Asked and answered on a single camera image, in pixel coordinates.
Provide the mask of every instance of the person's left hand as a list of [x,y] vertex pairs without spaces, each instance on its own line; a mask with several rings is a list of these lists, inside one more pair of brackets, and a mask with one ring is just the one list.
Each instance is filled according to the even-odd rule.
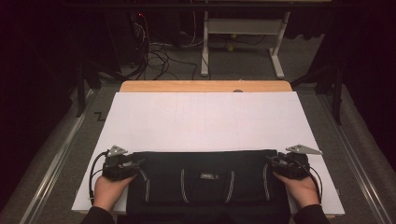
[[123,180],[112,181],[102,175],[99,176],[95,183],[93,206],[111,212],[125,187],[128,186],[134,178],[135,176],[132,176]]

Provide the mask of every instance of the black sleeve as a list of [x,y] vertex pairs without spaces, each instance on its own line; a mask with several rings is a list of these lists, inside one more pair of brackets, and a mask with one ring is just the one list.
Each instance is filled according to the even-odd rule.
[[293,219],[297,224],[330,224],[319,204],[304,207]]
[[114,224],[113,217],[105,209],[91,207],[81,224]]

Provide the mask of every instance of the black bag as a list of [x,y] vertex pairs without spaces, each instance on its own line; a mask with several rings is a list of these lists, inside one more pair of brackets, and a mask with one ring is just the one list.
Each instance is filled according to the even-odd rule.
[[289,223],[283,183],[266,156],[276,150],[136,152],[145,159],[130,184],[131,223]]

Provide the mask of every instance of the table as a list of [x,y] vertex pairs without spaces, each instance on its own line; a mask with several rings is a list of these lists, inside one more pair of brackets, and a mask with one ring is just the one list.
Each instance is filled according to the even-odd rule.
[[[233,0],[232,2],[252,3],[252,2],[331,2],[332,0]],[[210,2],[229,2],[223,0],[215,0]],[[207,40],[209,34],[235,34],[235,35],[276,35],[276,44],[273,48],[269,48],[269,53],[273,67],[276,72],[276,77],[279,79],[285,78],[285,75],[280,65],[277,54],[282,43],[283,35],[285,34],[288,25],[290,12],[285,11],[283,18],[278,20],[245,20],[245,19],[209,19],[208,11],[204,16],[204,45],[202,50],[201,61],[201,75],[207,76],[209,74],[209,49],[207,47]]]
[[[238,125],[236,129],[229,128],[227,123],[218,125],[236,114],[243,115],[237,116],[238,122],[231,120],[233,125]],[[212,118],[205,119],[206,129],[200,125],[199,118],[203,116]],[[264,126],[262,116],[267,118]],[[175,118],[182,124],[173,125]],[[112,145],[132,153],[154,148],[162,151],[273,148],[286,152],[286,147],[297,144],[318,149],[298,96],[286,81],[126,81],[114,98],[72,210],[86,213],[90,209],[88,179],[92,162]],[[344,209],[323,158],[318,155],[308,158],[323,182],[325,214],[343,215]],[[102,157],[96,170],[103,162]],[[125,214],[126,197],[127,190],[116,204],[115,214]],[[293,214],[297,212],[291,198],[290,209]]]

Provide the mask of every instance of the hand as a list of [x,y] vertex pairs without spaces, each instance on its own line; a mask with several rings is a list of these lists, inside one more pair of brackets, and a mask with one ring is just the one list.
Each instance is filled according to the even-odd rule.
[[319,204],[317,188],[311,177],[306,177],[302,180],[288,179],[283,175],[274,172],[274,176],[285,183],[289,190],[291,197],[297,203],[299,209],[302,209],[311,204]]
[[123,190],[135,176],[112,181],[104,176],[99,176],[95,183],[93,206],[105,209],[107,212],[113,210],[114,205],[119,200]]

